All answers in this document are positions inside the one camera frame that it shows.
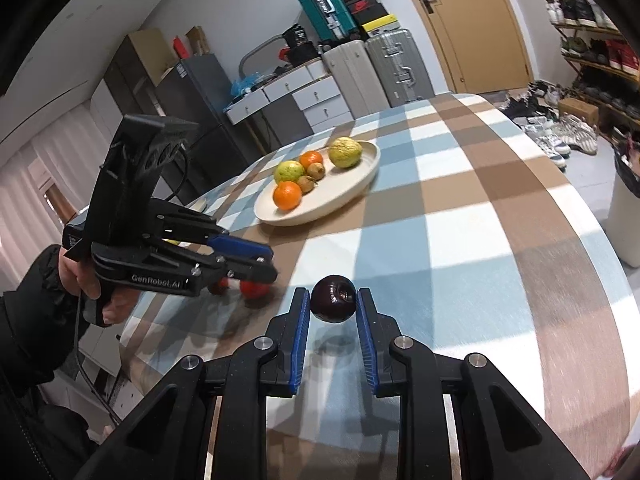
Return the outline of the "person's left hand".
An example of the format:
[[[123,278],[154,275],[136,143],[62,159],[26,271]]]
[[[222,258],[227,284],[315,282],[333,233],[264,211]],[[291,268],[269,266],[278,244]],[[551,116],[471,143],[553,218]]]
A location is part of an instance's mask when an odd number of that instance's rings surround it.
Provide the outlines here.
[[[101,296],[101,285],[93,262],[75,261],[66,257],[63,247],[58,252],[58,275],[66,292],[78,297],[82,292],[92,300]],[[111,294],[110,301],[102,308],[103,322],[107,325],[125,322],[137,305],[141,292],[137,289],[118,286]]]

